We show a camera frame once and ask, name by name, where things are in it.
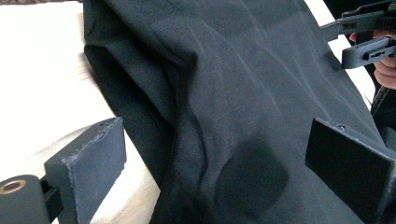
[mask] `black clamp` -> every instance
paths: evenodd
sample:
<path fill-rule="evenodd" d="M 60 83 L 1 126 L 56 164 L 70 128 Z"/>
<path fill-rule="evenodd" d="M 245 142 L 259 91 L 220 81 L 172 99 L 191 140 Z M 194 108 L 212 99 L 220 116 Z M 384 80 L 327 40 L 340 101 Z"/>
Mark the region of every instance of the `black clamp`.
<path fill-rule="evenodd" d="M 0 182 L 0 223 L 90 223 L 126 162 L 122 119 L 93 124 L 44 164 Z"/>

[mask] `black garment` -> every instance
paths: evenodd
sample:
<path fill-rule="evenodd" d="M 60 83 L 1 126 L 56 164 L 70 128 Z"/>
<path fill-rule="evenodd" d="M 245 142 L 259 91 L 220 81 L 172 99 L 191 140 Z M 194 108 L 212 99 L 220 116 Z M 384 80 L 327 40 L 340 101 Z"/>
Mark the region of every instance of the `black garment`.
<path fill-rule="evenodd" d="M 86 55 L 162 192 L 152 223 L 361 223 L 312 119 L 382 142 L 304 0 L 85 0 Z"/>

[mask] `finger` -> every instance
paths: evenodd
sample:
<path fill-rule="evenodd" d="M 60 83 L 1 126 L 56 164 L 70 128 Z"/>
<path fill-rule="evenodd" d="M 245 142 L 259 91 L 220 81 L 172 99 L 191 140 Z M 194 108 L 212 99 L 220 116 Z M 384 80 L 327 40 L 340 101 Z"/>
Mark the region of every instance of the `finger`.
<path fill-rule="evenodd" d="M 381 62 L 387 67 L 396 68 L 396 58 L 386 57 L 385 59 L 381 60 Z"/>
<path fill-rule="evenodd" d="M 379 38 L 382 36 L 393 37 L 395 34 L 387 30 L 375 30 L 373 38 Z"/>
<path fill-rule="evenodd" d="M 374 71 L 374 75 L 376 80 L 379 82 L 384 87 L 390 88 L 390 89 L 396 89 L 396 77 L 388 77 L 379 72 L 378 70 Z"/>
<path fill-rule="evenodd" d="M 396 77 L 395 67 L 388 67 L 384 65 L 381 61 L 374 63 L 376 70 L 387 77 Z"/>
<path fill-rule="evenodd" d="M 356 33 L 353 33 L 352 35 L 349 36 L 349 39 L 350 39 L 351 41 L 353 41 L 353 42 L 356 42 L 356 36 L 357 36 L 357 34 L 356 34 Z"/>

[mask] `clamp jaw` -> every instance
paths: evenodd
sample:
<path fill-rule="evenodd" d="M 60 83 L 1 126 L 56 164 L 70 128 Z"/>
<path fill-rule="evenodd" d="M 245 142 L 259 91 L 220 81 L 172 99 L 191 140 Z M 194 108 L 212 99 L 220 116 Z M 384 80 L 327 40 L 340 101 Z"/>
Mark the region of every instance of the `clamp jaw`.
<path fill-rule="evenodd" d="M 344 12 L 342 18 L 320 27 L 325 39 L 332 41 L 339 35 L 396 30 L 396 4 L 393 0 L 381 1 Z M 342 66 L 356 68 L 382 60 L 396 53 L 394 38 L 382 37 L 360 43 L 343 50 Z"/>

